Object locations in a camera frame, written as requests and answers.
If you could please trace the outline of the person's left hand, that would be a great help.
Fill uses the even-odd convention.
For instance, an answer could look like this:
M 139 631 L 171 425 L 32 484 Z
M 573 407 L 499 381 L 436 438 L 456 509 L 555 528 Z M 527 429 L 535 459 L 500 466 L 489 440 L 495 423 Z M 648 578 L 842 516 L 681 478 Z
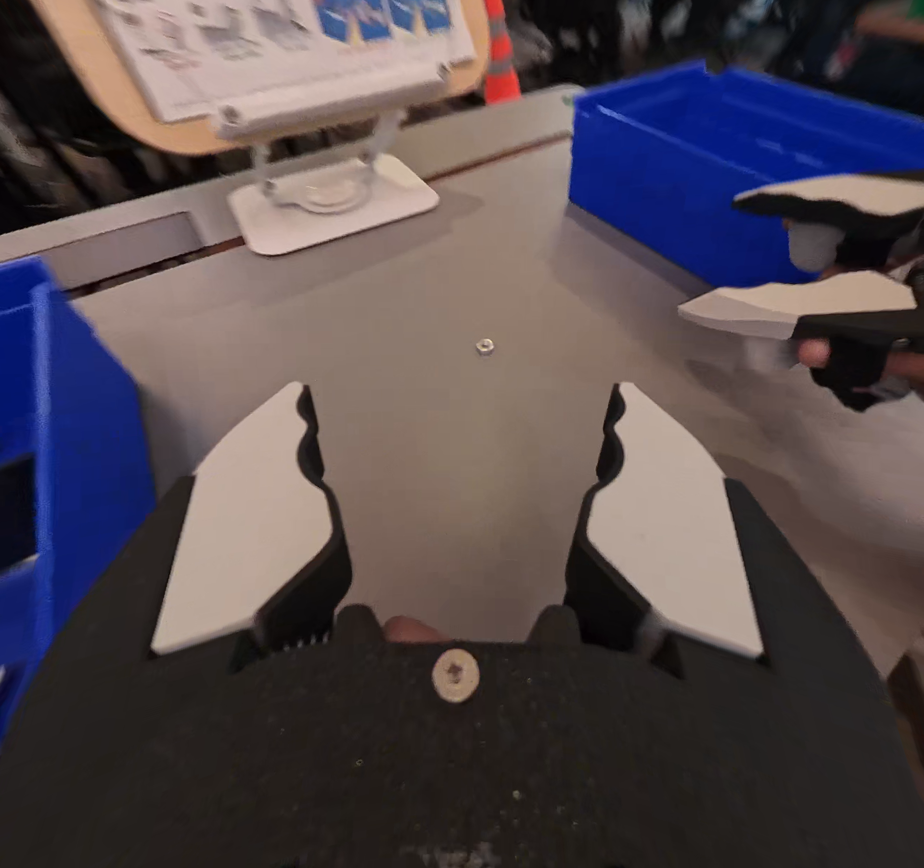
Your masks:
M 385 622 L 385 639 L 389 643 L 419 644 L 448 643 L 449 638 L 441 631 L 420 620 L 406 616 L 395 616 Z

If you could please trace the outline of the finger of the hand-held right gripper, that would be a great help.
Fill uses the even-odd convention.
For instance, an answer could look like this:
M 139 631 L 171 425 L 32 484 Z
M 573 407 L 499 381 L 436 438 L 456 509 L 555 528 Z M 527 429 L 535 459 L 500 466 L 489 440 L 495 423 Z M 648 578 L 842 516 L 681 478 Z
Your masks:
M 897 243 L 919 232 L 921 171 L 838 173 L 741 192 L 733 210 L 777 218 L 791 263 L 805 273 L 883 271 Z
M 716 288 L 678 307 L 682 319 L 741 339 L 751 370 L 796 365 L 802 340 L 836 339 L 888 351 L 907 343 L 920 352 L 920 302 L 915 291 L 875 271 L 840 273 L 813 283 Z

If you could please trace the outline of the blue plastic bin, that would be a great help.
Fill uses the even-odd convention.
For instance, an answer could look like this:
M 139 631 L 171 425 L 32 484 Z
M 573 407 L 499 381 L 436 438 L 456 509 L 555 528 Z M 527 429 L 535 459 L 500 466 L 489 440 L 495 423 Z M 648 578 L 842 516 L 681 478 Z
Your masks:
M 136 383 L 38 257 L 1 267 L 1 735 L 154 509 Z
M 679 64 L 575 99 L 569 200 L 712 286 L 802 284 L 765 185 L 922 168 L 923 124 L 764 74 Z

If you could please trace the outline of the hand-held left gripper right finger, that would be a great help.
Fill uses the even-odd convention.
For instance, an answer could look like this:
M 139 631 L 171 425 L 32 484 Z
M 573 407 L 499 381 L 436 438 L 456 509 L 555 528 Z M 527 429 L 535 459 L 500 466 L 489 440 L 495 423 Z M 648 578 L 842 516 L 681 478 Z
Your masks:
M 564 605 L 581 642 L 648 660 L 687 642 L 761 662 L 765 643 L 718 463 L 625 381 L 610 391 L 601 435 L 565 562 Z

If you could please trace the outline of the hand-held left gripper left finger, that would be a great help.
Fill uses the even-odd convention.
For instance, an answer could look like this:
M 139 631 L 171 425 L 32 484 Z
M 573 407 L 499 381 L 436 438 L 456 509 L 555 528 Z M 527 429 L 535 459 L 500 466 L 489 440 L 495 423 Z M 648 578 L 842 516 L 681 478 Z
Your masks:
M 319 432 L 309 387 L 292 382 L 202 459 L 154 627 L 155 654 L 242 633 L 270 654 L 330 632 L 352 564 Z

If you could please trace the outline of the printed instruction sheet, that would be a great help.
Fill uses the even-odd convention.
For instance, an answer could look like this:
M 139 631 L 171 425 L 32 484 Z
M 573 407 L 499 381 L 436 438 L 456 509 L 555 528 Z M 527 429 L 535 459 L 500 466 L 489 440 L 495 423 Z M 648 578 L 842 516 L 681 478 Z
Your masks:
M 475 58 L 462 0 L 94 0 L 163 123 L 232 130 L 441 84 Z

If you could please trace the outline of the orange traffic cone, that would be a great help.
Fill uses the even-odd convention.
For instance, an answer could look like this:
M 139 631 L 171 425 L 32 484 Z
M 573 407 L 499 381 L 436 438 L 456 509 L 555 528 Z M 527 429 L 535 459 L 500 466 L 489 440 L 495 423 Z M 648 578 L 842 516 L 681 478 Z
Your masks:
M 521 98 L 520 81 L 514 67 L 512 39 L 506 24 L 502 0 L 484 0 L 489 23 L 489 61 L 483 83 L 486 105 Z

